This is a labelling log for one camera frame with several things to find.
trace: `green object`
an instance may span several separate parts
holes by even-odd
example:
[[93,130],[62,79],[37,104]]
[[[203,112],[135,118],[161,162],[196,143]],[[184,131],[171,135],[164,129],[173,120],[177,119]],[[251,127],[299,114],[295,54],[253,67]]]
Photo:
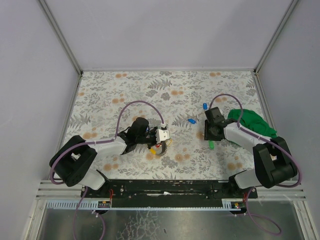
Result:
[[[240,114],[241,109],[233,109],[229,112],[228,119],[238,120]],[[252,110],[243,109],[243,115],[240,120],[240,124],[247,129],[266,137],[275,138],[277,136],[277,131],[271,128],[261,116]]]
[[211,141],[211,140],[209,140],[208,142],[209,142],[209,147],[210,147],[210,149],[215,149],[215,144],[214,144],[214,142]]

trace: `table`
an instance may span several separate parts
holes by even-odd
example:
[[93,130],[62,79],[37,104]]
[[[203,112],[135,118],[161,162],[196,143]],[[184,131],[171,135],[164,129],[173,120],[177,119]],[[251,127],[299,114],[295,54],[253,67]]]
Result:
[[[125,155],[95,159],[91,168],[110,179],[226,180],[254,167],[253,156],[227,140],[215,142],[211,150],[204,141],[206,116],[203,103],[228,93],[236,96],[245,109],[263,117],[250,71],[86,71],[70,115],[64,142],[80,135],[87,141],[114,136],[121,109],[129,102],[143,100],[162,114],[172,143],[162,157],[145,145]],[[214,102],[227,117],[238,109],[230,97]],[[158,126],[160,118],[148,105],[137,103],[122,115],[119,130],[131,126],[137,117]],[[196,120],[191,124],[188,119]]]

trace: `gray floor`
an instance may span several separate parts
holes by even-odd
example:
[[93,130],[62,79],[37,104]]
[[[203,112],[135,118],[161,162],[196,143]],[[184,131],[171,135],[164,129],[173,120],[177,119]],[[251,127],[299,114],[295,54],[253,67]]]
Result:
[[[303,235],[295,209],[290,202],[250,202],[252,213],[266,215],[283,230],[280,237],[271,236],[256,227],[249,216],[232,216],[217,211],[109,211],[103,215],[106,224],[104,240],[302,240]],[[70,240],[73,210],[48,209],[41,224],[38,240]],[[257,220],[270,231],[277,228]],[[78,240],[98,240],[102,223],[90,211],[80,211],[76,219]]]

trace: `green cloth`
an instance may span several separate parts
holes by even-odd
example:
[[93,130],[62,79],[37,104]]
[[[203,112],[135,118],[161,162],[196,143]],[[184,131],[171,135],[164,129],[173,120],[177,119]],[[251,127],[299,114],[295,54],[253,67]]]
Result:
[[[233,109],[229,112],[228,119],[238,120],[240,113],[241,109]],[[269,127],[269,124],[252,110],[243,109],[243,116],[240,120],[240,124],[263,136],[270,138],[275,138],[277,136],[277,131]]]

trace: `leaf pattern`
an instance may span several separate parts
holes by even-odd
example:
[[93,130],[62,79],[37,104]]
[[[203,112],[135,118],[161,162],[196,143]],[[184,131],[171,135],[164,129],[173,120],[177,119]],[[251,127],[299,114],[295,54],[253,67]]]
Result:
[[[147,146],[137,145],[128,154],[95,159],[92,169],[111,179],[225,180],[253,168],[254,161],[249,152],[232,142],[215,142],[211,150],[204,141],[203,103],[209,105],[221,93],[235,95],[244,108],[263,117],[249,71],[84,72],[64,142],[74,135],[87,141],[114,136],[123,107],[144,100],[153,104],[168,124],[172,143],[165,155],[152,155]],[[239,108],[229,97],[220,97],[214,106],[225,117]],[[151,127],[161,123],[151,107],[136,103],[123,112],[119,130],[131,126],[137,117],[146,118]]]

